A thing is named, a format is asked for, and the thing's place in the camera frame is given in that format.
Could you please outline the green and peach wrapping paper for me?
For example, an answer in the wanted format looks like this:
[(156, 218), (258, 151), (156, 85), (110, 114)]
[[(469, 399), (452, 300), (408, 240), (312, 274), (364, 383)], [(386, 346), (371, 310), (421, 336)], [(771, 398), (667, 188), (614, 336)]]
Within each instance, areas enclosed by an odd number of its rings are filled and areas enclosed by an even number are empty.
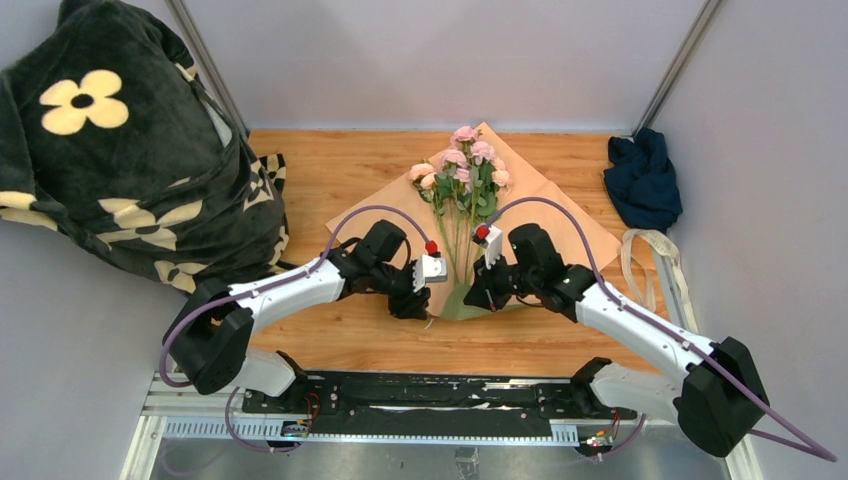
[[(571, 200), (552, 180), (522, 158), (488, 124), (479, 124), (477, 130), (481, 133), (481, 139), (493, 146), (511, 177), (511, 186), (497, 192), (496, 206), (498, 208), (524, 197), (549, 199), (564, 207), (578, 221), (599, 269), (617, 260), (620, 241), (613, 233)], [(466, 220), (462, 220), (462, 226), (458, 228), (454, 221), (454, 207), (448, 208), (444, 216), (438, 218), (433, 207), (417, 193), (409, 180), (409, 174), (403, 173), (376, 193), (326, 222), (329, 231), (334, 231), (337, 227), (341, 228), (337, 235), (338, 240), (347, 240), (351, 237), (364, 236), (371, 226), (381, 219), (388, 220), (406, 232), (412, 244), (414, 258), (424, 253), (421, 236), (414, 226), (399, 215), (375, 209), (360, 213), (348, 222), (343, 221), (354, 210), (371, 205), (391, 206), (408, 214), (430, 239), (437, 242), (442, 256), (447, 260), (448, 280), (430, 287), (431, 298), (428, 305), (430, 315), (444, 320), (460, 321), (491, 313), (487, 308), (480, 309), (462, 303), (470, 288), (471, 264), (482, 256), (482, 251), (476, 244), (471, 244), (469, 247), (459, 245), (461, 240), (470, 239), (474, 227)], [(542, 202), (522, 203), (500, 216), (494, 226), (503, 233), (508, 233), (527, 223), (536, 223), (547, 231), (564, 263), (589, 264), (579, 231), (562, 212), (553, 206)]]

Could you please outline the pink fake flower bunch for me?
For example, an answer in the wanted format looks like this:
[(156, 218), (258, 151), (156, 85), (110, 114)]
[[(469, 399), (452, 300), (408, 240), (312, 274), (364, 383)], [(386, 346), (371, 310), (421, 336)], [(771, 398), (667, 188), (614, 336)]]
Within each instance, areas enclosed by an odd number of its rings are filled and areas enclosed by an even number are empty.
[(482, 136), (479, 128), (458, 128), (437, 159), (422, 160), (407, 174), (418, 196), (430, 205), (456, 281), (463, 284), (472, 276), (473, 232), (491, 218), (498, 196), (513, 183), (505, 161)]

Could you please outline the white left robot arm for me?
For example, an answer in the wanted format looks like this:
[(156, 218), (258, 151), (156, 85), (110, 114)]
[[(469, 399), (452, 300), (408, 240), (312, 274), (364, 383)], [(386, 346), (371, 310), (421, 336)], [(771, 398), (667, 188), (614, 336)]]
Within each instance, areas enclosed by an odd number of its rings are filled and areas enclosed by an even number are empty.
[(290, 272), (242, 284), (201, 284), (163, 340), (166, 357), (186, 376), (174, 385), (201, 395), (253, 390), (283, 413), (298, 411), (306, 400), (305, 373), (285, 353), (251, 347), (251, 338), (292, 314), (356, 294), (386, 296), (395, 318), (427, 319), (430, 287), (446, 280), (447, 263), (429, 241), (424, 254), (394, 266), (407, 245), (402, 229), (380, 220), (364, 237), (331, 246)]

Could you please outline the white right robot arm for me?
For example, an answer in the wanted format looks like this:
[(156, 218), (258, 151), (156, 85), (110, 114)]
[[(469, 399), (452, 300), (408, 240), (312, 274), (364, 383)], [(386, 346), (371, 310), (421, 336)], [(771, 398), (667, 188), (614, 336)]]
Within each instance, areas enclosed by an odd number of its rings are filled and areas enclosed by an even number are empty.
[(763, 417), (768, 401), (748, 348), (676, 328), (628, 302), (582, 264), (567, 264), (535, 223), (509, 234), (479, 226), (483, 249), (464, 304), (492, 311), (512, 299), (538, 298), (542, 307), (603, 333), (647, 360), (656, 373), (595, 357), (570, 380), (571, 403), (584, 417), (624, 409), (673, 422), (702, 451), (726, 457)]

